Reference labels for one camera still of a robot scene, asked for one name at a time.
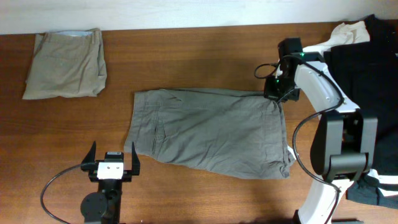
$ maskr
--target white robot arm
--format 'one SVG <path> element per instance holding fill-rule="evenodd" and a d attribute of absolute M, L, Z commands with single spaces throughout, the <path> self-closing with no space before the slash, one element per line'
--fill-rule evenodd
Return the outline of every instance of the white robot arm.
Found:
<path fill-rule="evenodd" d="M 343 194 L 372 166 L 377 118 L 361 111 L 343 93 L 318 52 L 302 52 L 299 38 L 285 39 L 278 49 L 276 67 L 282 73 L 265 77 L 264 97 L 278 102 L 297 101 L 303 90 L 316 111 L 304 119 L 294 133 L 297 162 L 314 181 L 306 201 L 296 210 L 293 223 L 331 223 Z M 315 175 L 301 163 L 295 137 L 301 125 L 316 116 L 320 122 L 311 147 Z"/>

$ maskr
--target folded khaki pants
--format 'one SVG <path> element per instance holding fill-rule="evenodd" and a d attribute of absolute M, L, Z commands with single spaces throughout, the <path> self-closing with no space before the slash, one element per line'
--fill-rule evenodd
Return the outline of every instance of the folded khaki pants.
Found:
<path fill-rule="evenodd" d="M 96 96 L 106 81 L 101 31 L 36 35 L 22 99 Z"/>
<path fill-rule="evenodd" d="M 126 152 L 133 141 L 157 161 L 242 179 L 285 179 L 294 162 L 281 105 L 256 91 L 135 93 Z"/>

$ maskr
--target black garment pile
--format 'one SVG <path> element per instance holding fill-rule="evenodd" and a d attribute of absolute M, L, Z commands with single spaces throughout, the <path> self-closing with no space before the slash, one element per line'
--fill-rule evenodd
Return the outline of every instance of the black garment pile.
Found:
<path fill-rule="evenodd" d="M 396 30 L 371 15 L 365 20 L 370 42 L 332 47 L 325 52 L 329 71 L 346 95 L 378 118 L 373 169 L 398 176 L 398 41 Z M 398 191 L 370 176 L 347 191 L 347 199 L 398 208 L 398 195 L 385 197 L 380 189 Z"/>

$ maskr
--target pants pocket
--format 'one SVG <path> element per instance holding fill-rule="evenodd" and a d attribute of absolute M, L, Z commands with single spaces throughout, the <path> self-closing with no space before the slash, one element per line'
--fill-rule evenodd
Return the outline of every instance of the pants pocket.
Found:
<path fill-rule="evenodd" d="M 85 44 L 79 37 L 75 40 L 70 39 L 68 41 L 57 40 L 57 37 L 62 38 L 61 35 L 57 34 L 46 34 L 44 37 L 36 37 L 42 40 L 36 52 L 37 56 L 76 61 L 83 57 L 90 47 L 89 44 Z"/>
<path fill-rule="evenodd" d="M 162 119 L 156 117 L 155 121 L 155 130 L 154 130 L 154 141 L 152 143 L 152 155 L 154 158 L 157 158 L 159 155 L 159 151 L 162 148 L 163 141 L 165 138 L 164 124 Z"/>

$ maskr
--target white wall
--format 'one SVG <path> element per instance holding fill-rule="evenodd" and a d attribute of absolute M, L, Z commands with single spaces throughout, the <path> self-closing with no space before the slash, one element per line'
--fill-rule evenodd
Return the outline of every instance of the white wall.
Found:
<path fill-rule="evenodd" d="M 0 34 L 398 19 L 398 0 L 0 0 Z"/>

